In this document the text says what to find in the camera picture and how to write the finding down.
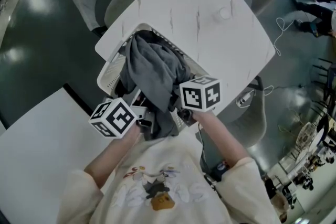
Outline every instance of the gray towel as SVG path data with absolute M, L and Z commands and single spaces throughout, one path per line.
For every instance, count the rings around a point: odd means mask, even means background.
M 173 86 L 191 78 L 190 68 L 180 55 L 161 37 L 142 30 L 119 52 L 126 56 L 120 80 L 127 92 L 138 86 L 152 104 L 160 130 L 152 138 L 178 135 L 170 115 Z

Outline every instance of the white cube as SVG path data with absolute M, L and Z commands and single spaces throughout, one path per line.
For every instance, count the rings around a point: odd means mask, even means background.
M 105 137 L 122 138 L 137 119 L 126 102 L 117 98 L 98 105 L 89 123 Z
M 181 83 L 182 107 L 196 111 L 209 111 L 222 102 L 222 88 L 222 81 L 210 76 Z

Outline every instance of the sweatshirt sleeve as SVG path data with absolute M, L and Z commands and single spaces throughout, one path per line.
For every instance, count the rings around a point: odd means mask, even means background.
M 103 198 L 93 178 L 81 170 L 69 174 L 61 199 L 57 224 L 87 224 Z
M 230 214 L 240 222 L 280 223 L 252 158 L 241 159 L 224 173 L 216 188 Z

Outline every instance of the gray floor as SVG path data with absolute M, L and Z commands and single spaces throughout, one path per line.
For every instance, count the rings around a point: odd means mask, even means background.
M 275 0 L 259 16 L 271 40 L 281 33 L 277 17 L 287 23 L 294 18 L 307 20 L 304 13 L 294 12 L 290 0 Z M 95 108 L 104 96 L 96 83 L 104 64 L 94 51 L 97 41 L 72 0 L 20 0 L 0 49 L 0 117 L 5 125 L 13 124 L 66 82 Z M 291 27 L 277 43 L 282 56 L 274 56 L 261 72 L 264 86 L 288 87 L 266 97 L 267 133 L 250 149 L 262 170 L 270 169 L 294 143 L 292 137 L 278 131 L 278 124 L 290 124 L 288 109 L 295 109 L 303 118 L 312 116 L 311 64 L 318 56 L 331 57 L 330 42 Z M 307 86 L 299 89 L 299 84 Z M 232 104 L 220 118 L 229 122 L 243 111 Z M 206 138 L 205 144 L 207 160 L 213 166 L 219 156 Z

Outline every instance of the white laundry basket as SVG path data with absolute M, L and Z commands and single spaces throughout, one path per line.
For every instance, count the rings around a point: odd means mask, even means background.
M 179 48 L 176 45 L 172 44 L 168 39 L 166 39 L 163 35 L 161 35 L 158 31 L 156 31 L 154 28 L 152 28 L 148 24 L 140 24 L 131 33 L 131 35 L 126 39 L 126 41 L 123 43 L 123 46 L 127 44 L 127 42 L 133 37 L 133 35 L 136 32 L 141 31 L 141 30 L 153 31 L 156 35 L 162 37 L 166 42 L 168 42 L 168 44 L 172 46 L 173 49 L 175 49 L 176 51 L 178 51 L 180 54 L 183 55 L 184 60 L 187 62 L 187 64 L 189 65 L 191 69 L 191 73 L 195 74 L 197 77 L 208 74 L 202 67 L 200 67 L 188 55 L 184 54 L 181 50 L 179 50 Z M 126 57 L 117 52 L 116 55 L 111 56 L 110 59 L 112 59 L 112 61 L 106 62 L 102 70 L 100 71 L 98 78 L 97 78 L 97 84 L 109 96 L 114 96 L 114 87 L 116 86 L 116 83 L 118 82 L 120 72 L 125 64 Z M 175 109 L 175 111 L 172 112 L 172 117 L 177 125 L 179 132 L 186 127 L 185 123 L 177 115 L 177 109 Z

